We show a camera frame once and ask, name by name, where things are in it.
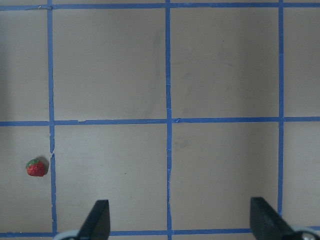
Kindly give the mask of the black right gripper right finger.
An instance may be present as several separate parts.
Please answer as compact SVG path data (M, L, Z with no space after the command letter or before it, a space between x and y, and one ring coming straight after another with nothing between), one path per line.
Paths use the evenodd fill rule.
M292 240L293 229L263 197L250 199L249 225L256 240Z

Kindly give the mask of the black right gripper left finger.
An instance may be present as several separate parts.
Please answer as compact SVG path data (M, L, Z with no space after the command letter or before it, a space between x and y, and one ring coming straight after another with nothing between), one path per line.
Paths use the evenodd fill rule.
M77 240L107 240L111 232L108 200L97 200L81 226Z

